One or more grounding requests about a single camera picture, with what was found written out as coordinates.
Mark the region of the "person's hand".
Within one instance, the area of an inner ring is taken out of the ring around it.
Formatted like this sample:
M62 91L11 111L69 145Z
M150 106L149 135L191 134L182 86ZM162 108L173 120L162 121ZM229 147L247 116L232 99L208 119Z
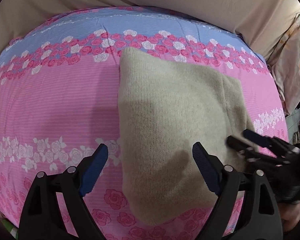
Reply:
M300 223L300 201L294 204L279 203L278 209L283 226L283 232L293 230Z

